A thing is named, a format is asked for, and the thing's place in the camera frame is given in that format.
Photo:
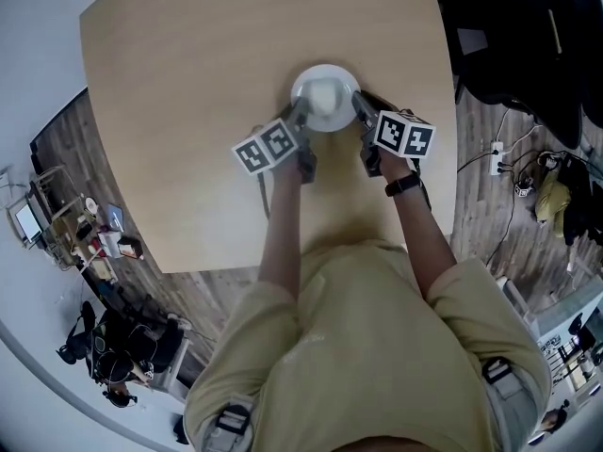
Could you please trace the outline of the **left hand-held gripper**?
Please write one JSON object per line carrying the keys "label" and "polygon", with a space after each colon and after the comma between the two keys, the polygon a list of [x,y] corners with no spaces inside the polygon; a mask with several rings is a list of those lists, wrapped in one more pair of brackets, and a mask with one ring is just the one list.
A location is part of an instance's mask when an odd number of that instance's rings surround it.
{"label": "left hand-held gripper", "polygon": [[306,129],[309,112],[308,98],[298,97],[294,104],[287,105],[272,121],[232,148],[237,162],[254,176],[273,170],[293,155],[298,158],[302,182],[313,183],[318,160]]}

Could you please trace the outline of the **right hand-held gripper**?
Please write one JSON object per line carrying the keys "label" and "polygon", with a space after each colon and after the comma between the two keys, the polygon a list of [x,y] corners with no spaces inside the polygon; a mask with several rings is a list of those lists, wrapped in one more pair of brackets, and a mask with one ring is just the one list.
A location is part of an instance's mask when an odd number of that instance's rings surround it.
{"label": "right hand-held gripper", "polygon": [[410,160],[411,169],[420,174],[420,161],[430,152],[436,127],[410,110],[377,109],[364,90],[356,90],[351,102],[364,127],[360,156],[367,175],[382,175],[380,150]]}

